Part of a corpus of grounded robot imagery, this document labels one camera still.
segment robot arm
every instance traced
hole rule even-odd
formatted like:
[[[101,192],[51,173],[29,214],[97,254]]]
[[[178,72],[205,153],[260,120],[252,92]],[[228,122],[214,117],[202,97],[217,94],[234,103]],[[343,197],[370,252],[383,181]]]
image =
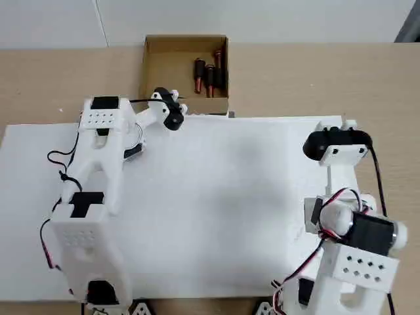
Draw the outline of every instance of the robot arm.
[[[305,155],[327,167],[324,196],[306,198],[306,231],[322,238],[324,254],[315,281],[296,274],[279,285],[274,310],[288,315],[378,315],[391,291],[399,260],[390,253],[407,242],[407,228],[376,212],[375,199],[360,195],[349,169],[372,150],[370,136],[355,121],[341,127],[318,124],[309,135]],[[343,284],[355,287],[343,301]]]
[[[85,101],[75,152],[62,174],[61,202],[51,215],[62,250],[60,269],[78,301],[95,307],[132,303],[130,279],[109,226],[110,216],[120,211],[123,163],[143,151],[147,126],[158,122],[177,130],[186,111],[178,103],[178,92],[164,88],[157,88],[148,109],[137,115],[127,98],[103,96]],[[86,192],[83,186],[95,171],[104,173],[107,187],[103,192]]]

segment beige table surface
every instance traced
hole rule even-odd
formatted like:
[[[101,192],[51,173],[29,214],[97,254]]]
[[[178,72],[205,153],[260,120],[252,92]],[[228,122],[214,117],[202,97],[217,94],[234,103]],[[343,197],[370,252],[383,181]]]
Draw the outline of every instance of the beige table surface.
[[[231,45],[229,54],[230,107],[237,116],[338,114],[356,118],[373,137],[388,212],[409,228],[393,290],[397,314],[420,308],[419,59],[417,44]],[[8,123],[75,122],[88,95],[135,97],[141,61],[141,47],[0,51],[0,136]],[[361,189],[377,196],[369,157],[357,174]],[[183,299],[153,306],[157,315],[250,314],[254,302]],[[0,303],[0,314],[78,315],[79,306]]]

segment white foam board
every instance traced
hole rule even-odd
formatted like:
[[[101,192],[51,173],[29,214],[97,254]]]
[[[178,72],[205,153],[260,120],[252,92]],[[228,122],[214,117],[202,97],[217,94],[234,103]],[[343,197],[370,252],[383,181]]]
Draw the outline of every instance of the white foam board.
[[[114,234],[135,297],[267,296],[316,247],[303,199],[325,192],[326,169],[302,151],[319,120],[186,117],[177,132],[144,131],[146,151],[124,165]],[[11,125],[0,149],[0,300],[71,300],[49,270],[39,226],[60,195],[49,150],[68,150],[76,124]],[[94,176],[84,187],[99,187]],[[45,239],[56,263],[52,231]],[[305,272],[316,273],[319,257]]]

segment open cardboard box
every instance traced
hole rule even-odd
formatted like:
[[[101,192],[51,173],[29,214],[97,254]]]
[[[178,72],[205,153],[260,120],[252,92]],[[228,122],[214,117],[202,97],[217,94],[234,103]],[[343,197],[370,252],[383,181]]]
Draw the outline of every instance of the open cardboard box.
[[[214,64],[213,53],[222,50],[224,87],[207,98],[194,92],[194,60]],[[225,114],[228,111],[228,39],[223,35],[148,35],[144,43],[140,96],[149,98],[156,87],[176,89],[189,114]]]

